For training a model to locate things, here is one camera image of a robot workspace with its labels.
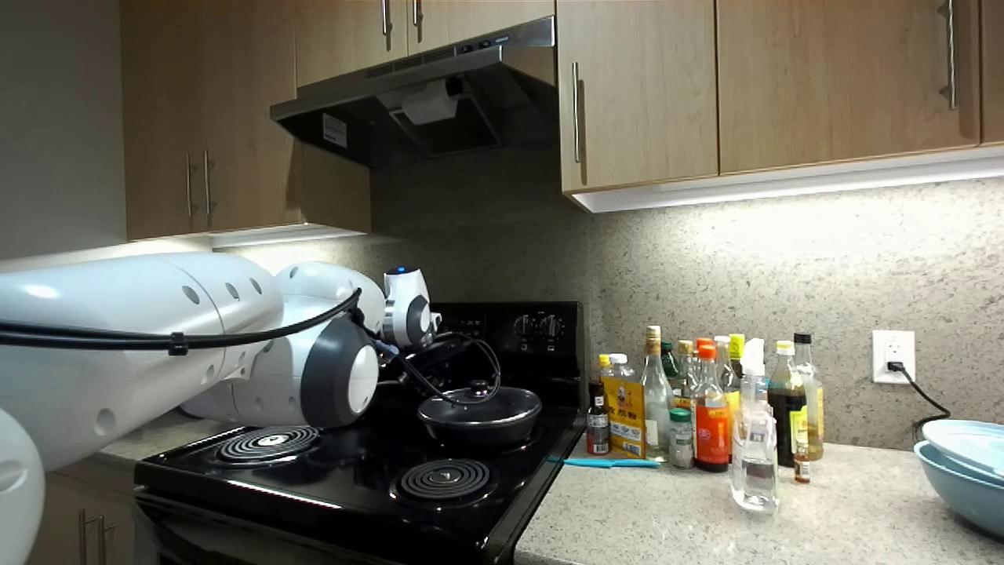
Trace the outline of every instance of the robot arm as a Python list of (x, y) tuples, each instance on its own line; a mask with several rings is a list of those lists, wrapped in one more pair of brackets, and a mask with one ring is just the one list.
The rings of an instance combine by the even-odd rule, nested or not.
[[(433, 333), (427, 285), (419, 273), (409, 279), (385, 305), (353, 269), (307, 263), (270, 275), (230, 254), (0, 273), (0, 561), (32, 550), (45, 469), (71, 465), (175, 405), (231, 424), (343, 426), (359, 418), (379, 379), (372, 335), (410, 345)], [(183, 354), (38, 348), (45, 340), (8, 330), (71, 326), (63, 340), (90, 345), (93, 333), (231, 335), (297, 324), (353, 292), (365, 326), (343, 315), (270, 343)]]

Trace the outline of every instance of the burner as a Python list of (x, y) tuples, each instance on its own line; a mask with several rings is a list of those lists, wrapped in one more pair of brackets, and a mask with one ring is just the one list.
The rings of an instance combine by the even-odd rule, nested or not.
[(433, 458), (402, 475), (402, 493), (427, 501), (463, 500), (487, 490), (492, 469), (474, 458)]
[(270, 461), (303, 452), (318, 440), (313, 426), (262, 426), (231, 437), (217, 452), (225, 461)]

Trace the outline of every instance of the pot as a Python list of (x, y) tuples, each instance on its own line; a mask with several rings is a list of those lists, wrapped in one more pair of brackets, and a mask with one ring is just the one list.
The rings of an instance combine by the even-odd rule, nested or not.
[(417, 418), (444, 445), (495, 449), (532, 437), (538, 398), (518, 387), (444, 388), (417, 405)]

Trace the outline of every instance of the black stovetop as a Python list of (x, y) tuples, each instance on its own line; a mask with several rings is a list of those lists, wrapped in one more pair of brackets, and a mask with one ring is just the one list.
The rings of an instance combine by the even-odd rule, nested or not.
[[(261, 437), (303, 437), (300, 452), (242, 461), (225, 449)], [(143, 458), (141, 493), (231, 516), (270, 531), (390, 561), (507, 561), (561, 458), (580, 433), (576, 407), (547, 405), (532, 440), (507, 449), (447, 449), (427, 437), (409, 405), (375, 403), (346, 430), (230, 430)], [(402, 476), (417, 465), (468, 475), (484, 486), (462, 500), (417, 500)]]

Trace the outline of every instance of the wooden cabinet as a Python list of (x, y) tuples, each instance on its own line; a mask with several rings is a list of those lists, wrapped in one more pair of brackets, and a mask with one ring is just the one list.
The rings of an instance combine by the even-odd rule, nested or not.
[(296, 83), (310, 84), (352, 70), (402, 61), (451, 41), (529, 22), (551, 0), (290, 0)]
[(558, 2), (561, 187), (714, 175), (711, 0)]
[(974, 145), (974, 26), (974, 0), (719, 0), (722, 173)]
[(371, 226), (371, 173), (270, 119), (296, 98), (290, 0), (121, 0), (127, 236)]
[(983, 0), (983, 137), (1004, 140), (1004, 0)]
[(46, 475), (46, 501), (32, 565), (131, 565), (134, 516), (131, 469), (86, 458)]

